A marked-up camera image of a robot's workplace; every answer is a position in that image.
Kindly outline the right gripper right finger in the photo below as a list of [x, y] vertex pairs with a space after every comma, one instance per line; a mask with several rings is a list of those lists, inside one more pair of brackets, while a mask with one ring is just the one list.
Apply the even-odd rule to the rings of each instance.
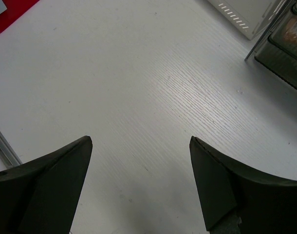
[[297, 181], [239, 162], [197, 137], [190, 157], [211, 234], [297, 234]]

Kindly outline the red notebook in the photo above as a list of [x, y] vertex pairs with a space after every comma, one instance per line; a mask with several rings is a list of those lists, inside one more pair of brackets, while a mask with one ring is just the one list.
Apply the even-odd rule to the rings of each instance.
[[0, 0], [0, 33], [33, 7], [38, 0]]

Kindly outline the orange correction tape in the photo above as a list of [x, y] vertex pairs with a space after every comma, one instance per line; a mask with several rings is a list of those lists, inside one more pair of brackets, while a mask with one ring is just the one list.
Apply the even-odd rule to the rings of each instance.
[[283, 33], [283, 39], [287, 42], [297, 43], [297, 18], [291, 18], [286, 23]]

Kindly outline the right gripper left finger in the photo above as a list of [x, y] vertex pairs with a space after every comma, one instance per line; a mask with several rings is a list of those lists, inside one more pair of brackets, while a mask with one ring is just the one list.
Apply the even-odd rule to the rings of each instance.
[[0, 234], [68, 234], [92, 155], [90, 136], [0, 171]]

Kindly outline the clear acrylic storage box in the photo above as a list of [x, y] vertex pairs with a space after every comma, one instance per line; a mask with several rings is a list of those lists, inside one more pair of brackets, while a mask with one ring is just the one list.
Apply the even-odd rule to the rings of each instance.
[[253, 57], [297, 90], [297, 43], [283, 39], [286, 23], [297, 18], [297, 0], [285, 0], [278, 15], [265, 29], [245, 60]]

